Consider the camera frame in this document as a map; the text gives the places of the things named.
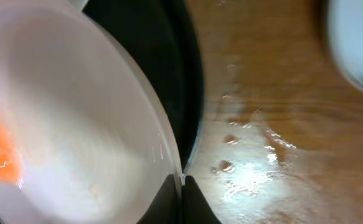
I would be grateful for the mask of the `pink plate with ketchup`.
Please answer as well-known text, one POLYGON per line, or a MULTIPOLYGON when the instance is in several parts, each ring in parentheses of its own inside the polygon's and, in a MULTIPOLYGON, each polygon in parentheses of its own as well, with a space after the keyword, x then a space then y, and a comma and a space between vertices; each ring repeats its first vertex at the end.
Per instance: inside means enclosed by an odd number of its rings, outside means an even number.
POLYGON ((137 223, 181 165, 164 108, 85 1, 0 1, 0 122, 19 154, 0 223, 137 223))

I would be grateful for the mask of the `light blue plate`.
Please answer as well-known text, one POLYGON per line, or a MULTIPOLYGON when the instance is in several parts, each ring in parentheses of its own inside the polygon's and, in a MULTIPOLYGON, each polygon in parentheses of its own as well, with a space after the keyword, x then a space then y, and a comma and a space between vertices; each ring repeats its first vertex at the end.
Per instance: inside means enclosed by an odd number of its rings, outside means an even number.
POLYGON ((338 70, 363 91, 363 0, 330 0, 327 41, 338 70))

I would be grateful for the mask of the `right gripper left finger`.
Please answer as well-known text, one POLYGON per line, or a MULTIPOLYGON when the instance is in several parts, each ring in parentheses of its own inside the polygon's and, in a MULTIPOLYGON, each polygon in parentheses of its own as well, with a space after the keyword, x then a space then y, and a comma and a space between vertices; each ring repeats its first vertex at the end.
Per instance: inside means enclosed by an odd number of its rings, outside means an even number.
POLYGON ((177 224, 179 197, 173 175, 168 175, 137 224, 177 224))

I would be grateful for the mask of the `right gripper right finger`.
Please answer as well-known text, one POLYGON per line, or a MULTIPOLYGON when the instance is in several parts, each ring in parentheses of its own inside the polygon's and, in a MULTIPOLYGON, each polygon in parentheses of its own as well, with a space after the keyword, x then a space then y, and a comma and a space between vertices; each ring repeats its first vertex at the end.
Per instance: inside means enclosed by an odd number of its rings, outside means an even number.
POLYGON ((182 187, 184 224, 221 224, 215 216, 193 176, 185 177, 182 187))

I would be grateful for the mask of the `round black tray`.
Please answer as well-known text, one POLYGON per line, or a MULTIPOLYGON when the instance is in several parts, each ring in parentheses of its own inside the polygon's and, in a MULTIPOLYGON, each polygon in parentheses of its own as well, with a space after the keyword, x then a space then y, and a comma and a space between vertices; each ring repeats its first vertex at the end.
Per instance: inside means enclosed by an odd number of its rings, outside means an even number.
POLYGON ((184 0, 89 0, 83 12, 133 57, 157 93, 181 166, 196 154, 204 110, 204 71, 184 0))

